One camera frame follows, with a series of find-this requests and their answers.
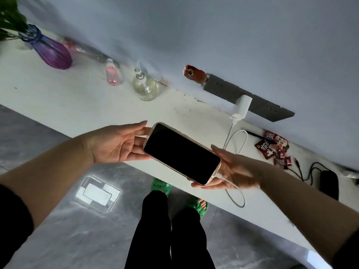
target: red snack package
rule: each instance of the red snack package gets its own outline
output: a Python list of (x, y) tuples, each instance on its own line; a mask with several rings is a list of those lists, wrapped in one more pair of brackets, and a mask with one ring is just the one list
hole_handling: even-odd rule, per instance
[(285, 150), (284, 149), (280, 149), (278, 151), (278, 158), (285, 158)]
[(291, 156), (285, 158), (285, 166), (292, 166)]
[(262, 152), (266, 160), (270, 159), (275, 155), (275, 153), (271, 149), (269, 149), (268, 145), (263, 140), (261, 140), (259, 143), (256, 143), (254, 146)]
[(279, 150), (282, 149), (284, 149), (285, 152), (288, 151), (289, 145), (288, 141), (285, 138), (268, 130), (264, 131), (263, 136), (267, 139), (274, 140), (277, 143), (269, 145), (269, 148), (272, 149), (274, 152), (279, 153)]
[(284, 158), (274, 158), (274, 165), (285, 166), (285, 159)]

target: phone screen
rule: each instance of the phone screen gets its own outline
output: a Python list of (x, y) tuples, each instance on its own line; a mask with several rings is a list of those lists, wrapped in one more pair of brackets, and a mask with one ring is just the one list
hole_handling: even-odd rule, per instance
[(157, 124), (144, 147), (145, 153), (205, 185), (220, 163), (220, 157), (172, 129)]

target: hand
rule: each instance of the hand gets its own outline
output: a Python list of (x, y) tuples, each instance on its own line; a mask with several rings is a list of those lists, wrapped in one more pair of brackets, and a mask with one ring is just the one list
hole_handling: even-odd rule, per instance
[[(261, 182), (266, 177), (266, 172), (270, 171), (271, 165), (265, 162), (236, 155), (214, 145), (211, 145), (211, 148), (221, 158), (221, 167), (218, 172), (241, 189), (260, 188)], [(194, 188), (207, 190), (236, 189), (227, 181), (217, 177), (213, 178), (206, 186), (195, 182), (191, 185)]]
[(106, 126), (81, 135), (84, 147), (92, 154), (94, 163), (119, 163), (129, 160), (146, 160), (143, 152), (145, 138), (151, 128), (147, 121), (122, 126)]

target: gray tiled floor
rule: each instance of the gray tiled floor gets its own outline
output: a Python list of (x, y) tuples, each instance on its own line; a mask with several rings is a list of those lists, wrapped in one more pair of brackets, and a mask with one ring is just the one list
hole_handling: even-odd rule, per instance
[[(68, 137), (0, 105), (0, 174)], [(96, 165), (94, 174), (123, 190), (113, 210), (100, 216), (73, 202), (82, 179), (15, 253), (12, 268), (123, 268), (152, 177), (124, 163)], [(173, 189), (174, 215), (188, 194)], [(306, 249), (211, 205), (201, 223), (217, 268), (287, 269)]]

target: smartphone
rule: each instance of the smartphone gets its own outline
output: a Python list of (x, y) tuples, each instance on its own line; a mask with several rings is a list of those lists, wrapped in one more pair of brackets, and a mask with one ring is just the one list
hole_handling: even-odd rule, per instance
[(143, 151), (200, 185), (207, 185), (221, 165), (212, 150), (164, 123), (152, 127)]

